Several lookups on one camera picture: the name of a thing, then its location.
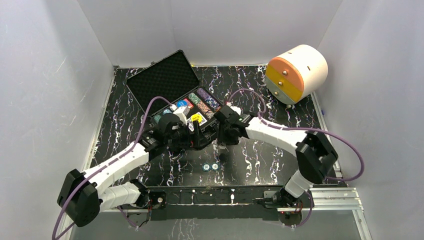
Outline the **yellow big blind button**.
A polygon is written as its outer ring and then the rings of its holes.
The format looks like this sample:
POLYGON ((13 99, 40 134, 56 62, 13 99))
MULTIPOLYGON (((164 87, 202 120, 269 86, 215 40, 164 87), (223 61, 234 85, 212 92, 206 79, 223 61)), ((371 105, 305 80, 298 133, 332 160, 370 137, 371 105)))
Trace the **yellow big blind button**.
POLYGON ((201 123, 205 120, 205 118, 203 117, 203 115, 200 112, 198 112, 198 113, 193 114, 190 117, 190 120, 192 122, 198 122, 198 124, 201 125, 201 123))

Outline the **red playing card deck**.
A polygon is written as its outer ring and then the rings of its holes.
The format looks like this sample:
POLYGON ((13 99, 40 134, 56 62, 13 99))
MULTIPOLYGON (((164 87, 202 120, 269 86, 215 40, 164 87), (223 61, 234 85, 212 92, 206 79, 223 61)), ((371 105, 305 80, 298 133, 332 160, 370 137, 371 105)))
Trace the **red playing card deck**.
POLYGON ((187 103, 187 106, 189 107, 189 109, 193 109, 194 108, 194 105, 191 103, 190 100, 188 100, 187 98, 185 98, 184 101, 187 103))

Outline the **blue small blind button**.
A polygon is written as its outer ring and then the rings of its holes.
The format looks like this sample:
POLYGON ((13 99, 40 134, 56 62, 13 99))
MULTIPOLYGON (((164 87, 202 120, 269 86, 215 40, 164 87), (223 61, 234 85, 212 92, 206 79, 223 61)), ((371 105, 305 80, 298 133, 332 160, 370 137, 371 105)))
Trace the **blue small blind button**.
POLYGON ((179 101, 176 103, 176 106, 177 106, 178 108, 180 108, 180 107, 187 107, 187 106, 188 106, 188 103, 187 103, 185 100, 179 100, 179 101))

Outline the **blue playing card deck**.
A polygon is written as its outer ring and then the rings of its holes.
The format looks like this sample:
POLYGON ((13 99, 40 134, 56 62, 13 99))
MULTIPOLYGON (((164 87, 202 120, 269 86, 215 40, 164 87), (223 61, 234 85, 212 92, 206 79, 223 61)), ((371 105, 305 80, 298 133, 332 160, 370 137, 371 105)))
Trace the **blue playing card deck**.
POLYGON ((198 122, 199 126, 201 127, 202 125, 204 125, 205 123, 208 122, 208 119, 203 116, 202 113, 197 112, 194 113, 193 115, 191 115, 188 119, 187 119, 187 126, 188 129, 193 132, 194 131, 194 124, 193 122, 198 122))

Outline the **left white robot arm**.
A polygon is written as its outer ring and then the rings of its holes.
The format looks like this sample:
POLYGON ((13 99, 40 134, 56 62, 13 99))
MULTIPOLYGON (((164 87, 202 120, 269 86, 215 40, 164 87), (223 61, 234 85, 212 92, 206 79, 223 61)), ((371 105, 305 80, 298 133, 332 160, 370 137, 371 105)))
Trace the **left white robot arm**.
POLYGON ((100 212, 123 205, 145 208, 150 190, 139 180, 113 186, 133 169, 148 164, 165 151, 202 150, 217 137, 218 122, 196 112, 182 121, 180 113, 166 113, 158 124, 144 129, 135 141, 103 163, 65 177, 57 203, 78 227, 91 223, 100 212))

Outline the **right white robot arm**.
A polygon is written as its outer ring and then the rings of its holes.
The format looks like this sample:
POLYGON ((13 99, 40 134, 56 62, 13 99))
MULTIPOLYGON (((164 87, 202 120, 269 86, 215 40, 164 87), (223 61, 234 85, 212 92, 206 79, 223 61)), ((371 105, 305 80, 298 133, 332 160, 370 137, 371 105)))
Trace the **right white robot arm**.
POLYGON ((265 197, 266 204, 295 207, 302 195, 322 184, 338 159, 338 154, 320 129, 287 130, 258 115, 242 114, 238 107, 225 105, 214 117, 218 121, 217 142, 237 145, 240 138, 263 141, 278 147, 297 160, 298 170, 276 197, 265 197))

